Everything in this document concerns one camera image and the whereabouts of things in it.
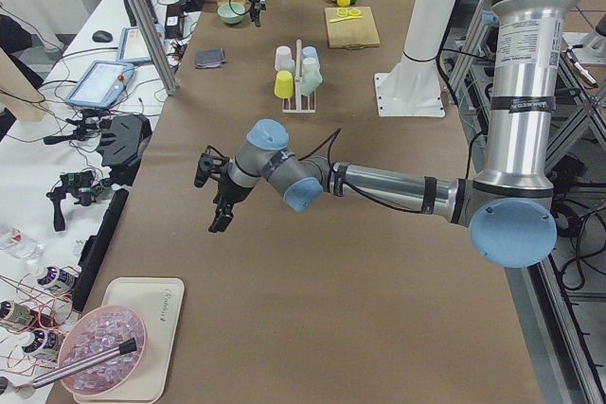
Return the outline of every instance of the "metal tongs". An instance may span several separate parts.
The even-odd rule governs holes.
[[[26,382],[23,385],[14,385],[8,378],[0,376],[0,395],[13,392],[18,396],[26,399],[34,394],[34,392],[46,385],[50,385],[57,380],[71,376],[72,374],[79,373],[85,369],[92,368],[93,366],[103,363],[107,360],[114,359],[120,355],[130,354],[136,350],[136,340],[130,338],[128,341],[112,347],[109,350],[99,352],[98,354],[91,355],[82,360],[75,361],[67,366],[57,368],[49,373],[37,376],[31,382]]]

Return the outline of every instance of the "green bowl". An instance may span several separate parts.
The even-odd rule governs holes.
[[[246,12],[246,8],[242,4],[238,4],[236,2],[232,2],[231,4],[227,3],[221,5],[217,9],[217,14],[221,20],[229,25],[234,25],[239,23],[244,17],[244,13]]]

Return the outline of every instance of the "blue joint cap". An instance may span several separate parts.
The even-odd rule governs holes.
[[[281,123],[262,118],[246,134],[246,140],[259,149],[282,150],[288,146],[289,136]]]
[[[528,199],[506,198],[475,212],[470,236],[473,246],[490,262],[521,269],[545,259],[558,233],[545,207]]]
[[[489,9],[482,10],[482,24],[484,26],[499,27],[499,18]]]
[[[306,177],[288,187],[284,192],[284,201],[295,212],[303,212],[320,197],[323,191],[322,185],[316,179]]]

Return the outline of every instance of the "yellow cup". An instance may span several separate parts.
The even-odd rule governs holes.
[[[293,74],[290,71],[278,71],[274,95],[278,98],[290,98],[294,93]]]

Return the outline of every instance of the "white desk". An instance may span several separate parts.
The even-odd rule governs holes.
[[[165,4],[174,1],[176,0],[161,0]],[[155,9],[159,22],[164,24],[166,7],[156,5]],[[193,29],[199,15],[200,13],[190,13],[187,16],[184,32],[186,36]],[[123,1],[102,0],[73,43],[65,50],[64,55],[84,49],[116,47],[122,28],[125,26],[129,26],[129,20]],[[111,32],[114,39],[107,44],[93,42],[92,35],[99,29]],[[171,48],[167,44],[167,52],[170,50]],[[46,80],[78,80],[91,62],[96,60],[114,61],[115,59],[114,50],[77,54],[58,62]],[[73,84],[60,86],[56,90],[59,97],[55,95],[57,85],[44,86],[41,88],[41,92],[49,101],[54,101],[49,103],[49,108],[57,117],[72,117],[74,110],[63,104],[60,97],[67,96]],[[128,99],[116,108],[121,112],[149,115],[151,127],[154,128],[157,116],[162,111],[166,92],[163,90],[162,82],[158,79],[153,65],[147,64],[136,69],[127,86],[127,92]],[[9,135],[32,141],[57,133],[59,128],[57,121],[47,114],[40,123],[16,121],[10,129]],[[73,126],[67,125],[59,134],[71,133],[73,129]],[[97,142],[98,140],[92,139],[78,143],[78,145],[87,150],[94,150]],[[98,153],[93,151],[85,153],[85,156],[86,158],[78,154],[67,142],[45,146],[42,141],[23,143],[10,137],[6,137],[0,142],[0,163],[2,163],[0,166],[0,201],[2,201],[0,220],[6,220],[45,245],[45,253],[40,260],[40,265],[76,266],[83,242],[89,236],[97,233],[103,214],[108,207],[112,194],[89,207],[74,205],[74,199],[68,195],[62,201],[66,229],[60,233],[53,229],[53,206],[45,194],[57,182],[61,173],[80,171],[93,166],[103,171],[103,177],[108,176],[110,169],[107,167],[101,169],[101,156]],[[8,255],[3,254],[0,260],[2,263],[0,274],[4,276],[20,279],[28,272],[24,263]],[[6,283],[0,282],[0,299],[13,298],[15,298],[14,289]],[[0,328],[0,341],[7,335],[8,333]],[[0,343],[0,355],[7,355],[13,346],[12,342]],[[2,369],[5,362],[3,359],[0,361],[0,369]],[[39,375],[43,371],[43,369],[39,369],[36,374]],[[27,381],[27,378],[23,376],[2,374],[9,377],[14,383]],[[36,404],[45,402],[50,388],[38,390],[27,402]],[[14,395],[4,395],[2,400],[3,403],[22,402]]]

